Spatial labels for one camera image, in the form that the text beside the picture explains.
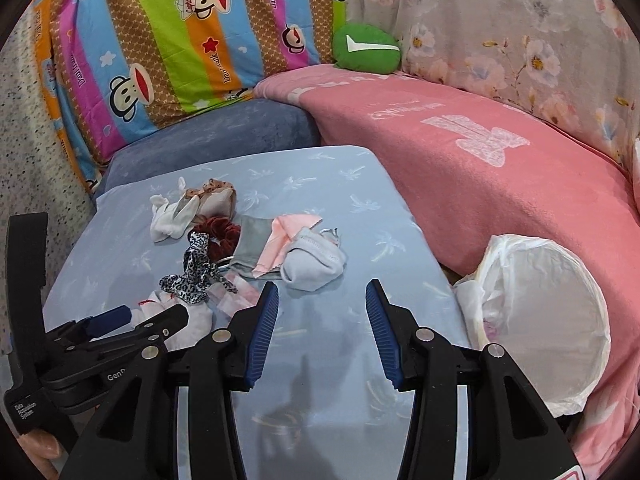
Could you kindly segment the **person's left hand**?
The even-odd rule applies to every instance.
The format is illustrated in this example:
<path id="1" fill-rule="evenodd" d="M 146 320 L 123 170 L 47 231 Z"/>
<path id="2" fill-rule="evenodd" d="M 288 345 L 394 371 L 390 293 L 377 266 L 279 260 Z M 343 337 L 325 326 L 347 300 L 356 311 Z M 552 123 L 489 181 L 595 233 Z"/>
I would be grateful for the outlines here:
<path id="1" fill-rule="evenodd" d="M 40 429 L 29 431 L 17 438 L 17 442 L 47 480 L 58 480 L 60 474 L 53 465 L 63 455 L 63 448 L 52 434 Z"/>

